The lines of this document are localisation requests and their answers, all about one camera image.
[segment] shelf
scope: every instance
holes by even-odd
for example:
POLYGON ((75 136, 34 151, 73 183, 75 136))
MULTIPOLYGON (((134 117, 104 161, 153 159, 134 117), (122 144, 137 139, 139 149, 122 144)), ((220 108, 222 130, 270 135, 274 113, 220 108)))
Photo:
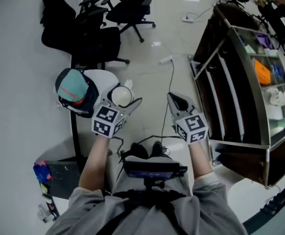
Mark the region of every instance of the shelf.
POLYGON ((236 111, 236 116, 237 116, 237 121, 238 121, 240 141, 242 142, 244 134, 245 134, 245 131, 244 131, 244 125, 243 125, 243 121, 242 121, 240 106, 239 106, 239 103, 238 103, 238 98, 237 98, 237 95, 236 95, 234 84, 233 84, 231 75, 229 73, 229 70, 228 70, 228 68, 226 66, 225 60, 220 56, 219 53, 217 55, 218 55, 218 58, 220 60, 221 65, 223 67, 223 70, 224 70, 224 73, 225 73, 225 76, 226 76, 226 79, 227 79, 227 82, 229 84, 230 91, 231 91, 231 94, 232 94, 232 97, 233 97, 233 102, 234 102, 234 105, 235 105, 235 111, 236 111))
POLYGON ((269 88, 274 88, 274 87, 279 87, 279 86, 284 86, 285 85, 285 83, 282 83, 282 84, 275 84, 275 85, 269 85, 269 86, 263 86, 263 87, 261 87, 261 90, 262 91, 266 91, 267 89, 269 89, 269 88))
POLYGON ((234 99, 218 55, 214 56, 208 67, 207 73, 210 73, 221 109, 225 130, 224 140, 240 142, 241 138, 234 99))
POLYGON ((202 72, 198 79, 195 80, 195 83, 197 84, 202 108, 207 118, 210 138, 222 140, 219 117, 206 72, 202 72))
POLYGON ((266 54, 253 54, 253 53, 247 53, 249 56, 254 57, 271 57, 271 58, 280 58, 279 56, 268 56, 266 54))
POLYGON ((212 77, 211 77, 209 72, 207 72, 206 70, 205 70, 205 72, 206 72, 206 75, 208 77, 208 81, 209 81, 209 84, 210 84, 210 87, 211 87, 211 90, 212 90, 214 103, 215 103, 216 111, 217 111, 217 116, 219 118, 219 124, 220 124, 220 128, 221 128, 222 140, 224 140, 225 129, 224 129, 224 123, 223 123, 223 117, 222 117, 222 113, 221 113, 220 104, 219 104, 219 101, 217 99, 216 90, 215 90, 215 87, 214 87, 214 84, 213 84, 213 81, 212 81, 212 77))

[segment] cable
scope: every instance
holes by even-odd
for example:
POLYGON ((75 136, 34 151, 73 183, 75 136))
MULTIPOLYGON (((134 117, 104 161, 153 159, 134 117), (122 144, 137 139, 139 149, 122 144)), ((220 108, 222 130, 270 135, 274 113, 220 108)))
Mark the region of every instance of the cable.
POLYGON ((118 155, 118 157, 120 157, 120 153, 119 153, 119 150, 121 149, 121 147, 123 146, 123 144, 124 144, 124 139, 121 139, 121 138, 119 138, 119 137, 112 137, 112 139, 117 139, 117 140, 121 140, 122 141, 122 143, 121 143, 121 145, 118 147, 118 150, 117 150, 117 155, 118 155))
MULTIPOLYGON (((278 185, 275 185, 278 189, 279 189, 279 194, 281 193, 281 188, 278 186, 278 185)), ((270 197, 267 201, 266 201, 266 203, 265 203, 265 206, 267 205, 267 203, 269 203, 270 202, 270 200, 272 199, 272 198, 274 198, 274 197, 276 197, 276 195, 274 195, 274 196, 272 196, 272 197, 270 197)))
MULTIPOLYGON (((173 75, 174 75, 174 71, 175 71, 175 66, 174 66, 174 62, 171 59, 172 65, 173 65, 173 72, 172 72, 172 76, 171 76, 171 81, 170 81, 170 85, 168 87, 168 92, 171 92, 171 84, 172 84, 172 80, 173 80, 173 75)), ((166 104, 166 113, 164 114, 164 119, 163 119, 163 126, 162 126, 162 131, 161 131, 161 143, 162 143, 162 139, 163 139, 163 130, 164 130, 164 125, 166 123, 166 114, 167 114, 167 109, 168 109, 168 103, 166 104)))
POLYGON ((151 138, 161 138, 161 139, 166 139, 166 138, 171 138, 171 139, 181 139, 180 136, 157 136, 157 135, 151 135, 150 137, 148 138, 145 138, 143 140, 141 140, 140 142, 138 142, 137 144, 140 144, 148 139, 151 139, 151 138))
POLYGON ((281 188, 278 186, 278 185, 275 185, 279 190, 280 190, 280 192, 279 193, 281 193, 281 188))
POLYGON ((206 10, 205 10, 204 12, 202 12, 200 15, 197 15, 196 13, 193 13, 193 12, 188 12, 188 13, 186 14, 186 19, 188 19, 188 14, 196 15, 197 17, 194 18, 194 20, 200 18, 200 17, 201 17, 203 14, 205 14, 208 10, 212 9, 212 8, 213 8, 213 5, 214 5, 214 3, 210 6, 209 9, 206 9, 206 10))

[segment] black shoe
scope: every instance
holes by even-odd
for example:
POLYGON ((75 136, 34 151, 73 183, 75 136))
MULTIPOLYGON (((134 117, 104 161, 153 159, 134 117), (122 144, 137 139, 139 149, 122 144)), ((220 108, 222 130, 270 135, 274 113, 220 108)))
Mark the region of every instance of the black shoe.
POLYGON ((131 149, 125 153, 125 157, 127 156, 135 156, 141 159, 149 158, 147 150, 141 144, 137 143, 132 143, 131 149))
POLYGON ((152 146, 152 153, 150 157, 159 157, 163 154, 163 146, 160 141, 155 141, 152 146))

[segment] blue object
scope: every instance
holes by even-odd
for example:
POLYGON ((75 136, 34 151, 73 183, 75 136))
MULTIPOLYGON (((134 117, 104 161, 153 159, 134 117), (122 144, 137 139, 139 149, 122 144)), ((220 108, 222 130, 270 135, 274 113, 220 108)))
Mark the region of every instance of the blue object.
POLYGON ((35 164, 33 169, 39 183, 44 183, 48 180, 47 177, 50 174, 50 170, 45 165, 35 164))

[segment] teal cap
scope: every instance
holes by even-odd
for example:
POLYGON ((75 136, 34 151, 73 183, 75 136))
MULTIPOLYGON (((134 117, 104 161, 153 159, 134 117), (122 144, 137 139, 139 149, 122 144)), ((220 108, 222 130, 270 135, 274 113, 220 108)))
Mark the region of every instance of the teal cap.
POLYGON ((55 89, 60 97, 69 102, 82 100, 88 90, 83 74, 75 69, 63 70, 55 82, 55 89))

